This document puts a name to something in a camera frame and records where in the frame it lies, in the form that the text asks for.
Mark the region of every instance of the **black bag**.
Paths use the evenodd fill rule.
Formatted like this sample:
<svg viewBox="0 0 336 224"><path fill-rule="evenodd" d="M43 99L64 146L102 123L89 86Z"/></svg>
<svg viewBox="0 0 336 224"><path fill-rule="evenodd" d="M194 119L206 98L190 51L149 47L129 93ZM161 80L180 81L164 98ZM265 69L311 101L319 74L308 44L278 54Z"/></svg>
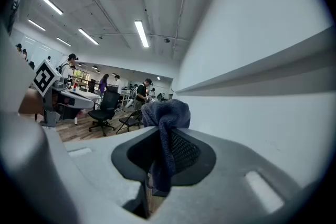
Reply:
<svg viewBox="0 0 336 224"><path fill-rule="evenodd" d="M60 73L60 74L62 74L62 68L64 67L64 66L66 66L66 65L69 65L68 63L65 63L64 65L61 65L61 66L59 66L58 68L56 68L56 70Z"/></svg>

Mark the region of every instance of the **fluorescent light tube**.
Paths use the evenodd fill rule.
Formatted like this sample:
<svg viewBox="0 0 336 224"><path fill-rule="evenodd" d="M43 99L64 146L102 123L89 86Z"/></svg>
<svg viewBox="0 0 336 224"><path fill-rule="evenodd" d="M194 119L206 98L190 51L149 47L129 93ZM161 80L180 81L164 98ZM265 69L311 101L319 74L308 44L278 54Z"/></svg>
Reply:
<svg viewBox="0 0 336 224"><path fill-rule="evenodd" d="M92 37L90 37L86 32L84 32L83 29L78 29L78 31L80 31L84 36L86 36L88 39L90 39L95 45L98 45L99 43L96 42Z"/></svg>
<svg viewBox="0 0 336 224"><path fill-rule="evenodd" d="M33 22L32 20L28 20L28 22L32 23L33 25L37 26L38 28L42 29L43 31L45 31L45 29L41 26L39 26L37 23Z"/></svg>
<svg viewBox="0 0 336 224"><path fill-rule="evenodd" d="M63 42L63 43L65 43L66 45L68 45L68 46L70 46L71 47L71 45L69 44L69 43L67 43L67 42L65 42L64 40L61 40L60 38L56 38L57 40L59 40L59 41L61 41L61 42Z"/></svg>
<svg viewBox="0 0 336 224"><path fill-rule="evenodd" d="M50 0L43 0L45 3L47 3L54 11L56 11L59 15L63 14L63 11L61 11L58 7L56 7Z"/></svg>
<svg viewBox="0 0 336 224"><path fill-rule="evenodd" d="M31 41L36 42L35 40L33 40L33 39L29 38L29 37L25 37L25 38L28 38L28 39L30 39Z"/></svg>
<svg viewBox="0 0 336 224"><path fill-rule="evenodd" d="M141 41L142 41L142 45L145 47L145 48L148 48L148 43L147 43L147 39L146 39L146 35L145 35L145 31L143 30L143 26L142 26L142 21L140 20L136 20L135 22L135 26L138 30L138 33L139 33L139 36L141 38Z"/></svg>

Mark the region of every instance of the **towel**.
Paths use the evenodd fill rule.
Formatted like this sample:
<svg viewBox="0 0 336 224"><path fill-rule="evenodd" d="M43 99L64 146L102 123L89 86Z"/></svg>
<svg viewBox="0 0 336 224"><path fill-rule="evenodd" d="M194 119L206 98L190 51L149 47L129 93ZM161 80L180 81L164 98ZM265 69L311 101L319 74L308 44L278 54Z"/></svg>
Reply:
<svg viewBox="0 0 336 224"><path fill-rule="evenodd" d="M189 128L189 106L180 100L172 99L145 104L141 112L145 127L158 126L160 130L162 154L154 161L151 168L154 187L161 191L169 191L171 177L176 173L174 157L170 150L170 129Z"/></svg>

